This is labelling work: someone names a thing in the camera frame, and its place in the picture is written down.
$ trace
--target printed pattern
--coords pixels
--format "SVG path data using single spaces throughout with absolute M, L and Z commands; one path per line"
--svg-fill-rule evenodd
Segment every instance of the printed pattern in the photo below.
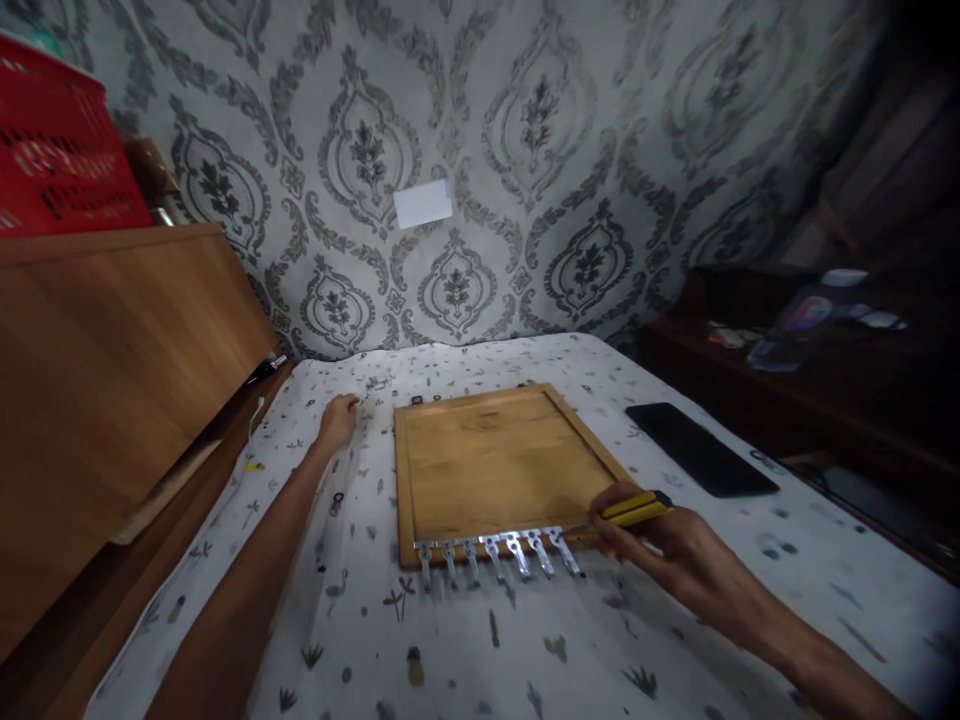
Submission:
M 885 7 L 42 0 L 0 3 L 0 24 L 42 25 L 99 77 L 118 126 L 172 161 L 186 216 L 223 223 L 284 348 L 340 359 L 627 344 L 689 267 L 785 237 Z M 444 177 L 453 217 L 400 230 L 394 192 Z M 308 298 L 318 253 L 346 279 L 346 334 Z
M 416 395 L 430 402 L 526 382 L 552 383 L 638 483 L 700 512 L 795 612 L 912 708 L 933 713 L 953 678 L 960 593 L 608 345 L 562 334 L 296 367 L 87 717 L 142 717 L 190 624 L 341 392 L 363 398 L 357 433 L 321 486 L 249 700 L 252 720 L 808 717 L 782 676 L 640 571 L 596 551 L 576 553 L 582 580 L 538 572 L 521 584 L 511 559 L 499 586 L 481 554 L 480 588 L 453 590 L 437 568 L 426 594 L 418 571 L 400 570 L 394 408 Z M 658 401 L 703 423 L 780 492 L 708 495 L 623 412 Z

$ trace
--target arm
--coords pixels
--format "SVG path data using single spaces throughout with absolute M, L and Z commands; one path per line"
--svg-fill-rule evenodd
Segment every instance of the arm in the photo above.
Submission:
M 340 395 L 330 401 L 303 462 L 180 645 L 148 720 L 243 716 L 317 485 L 330 458 L 350 441 L 357 400 Z
M 618 483 L 591 503 L 605 555 L 629 560 L 704 623 L 779 670 L 824 717 L 914 717 L 843 650 L 780 602 L 695 512 L 677 508 L 643 524 L 643 540 L 662 555 L 597 514 L 639 492 L 633 483 Z

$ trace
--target hand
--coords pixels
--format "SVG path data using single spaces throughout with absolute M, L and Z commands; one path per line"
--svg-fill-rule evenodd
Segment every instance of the hand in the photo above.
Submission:
M 640 526 L 642 538 L 599 516 L 610 505 L 641 492 L 633 483 L 620 482 L 590 503 L 603 554 L 632 562 L 704 623 L 740 647 L 772 664 L 782 660 L 783 648 L 791 645 L 794 636 L 802 635 L 806 626 L 757 580 L 697 513 L 678 507 L 647 520 Z M 662 557 L 644 541 L 658 548 Z
M 331 452 L 349 444 L 357 423 L 358 402 L 360 398 L 356 395 L 337 395 L 331 400 L 320 419 L 317 443 Z

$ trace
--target white paper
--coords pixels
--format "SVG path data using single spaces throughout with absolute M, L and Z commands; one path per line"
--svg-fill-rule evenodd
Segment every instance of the white paper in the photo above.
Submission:
M 397 208 L 397 224 L 401 230 L 414 225 L 442 220 L 453 215 L 450 202 L 450 181 L 437 180 L 393 194 Z

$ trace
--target person's left hand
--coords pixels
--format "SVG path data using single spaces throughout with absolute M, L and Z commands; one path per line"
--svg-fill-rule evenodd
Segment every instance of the person's left hand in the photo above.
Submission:
M 357 424 L 358 402 L 360 398 L 356 395 L 337 395 L 327 404 L 317 435 L 319 445 L 336 452 L 349 444 Z

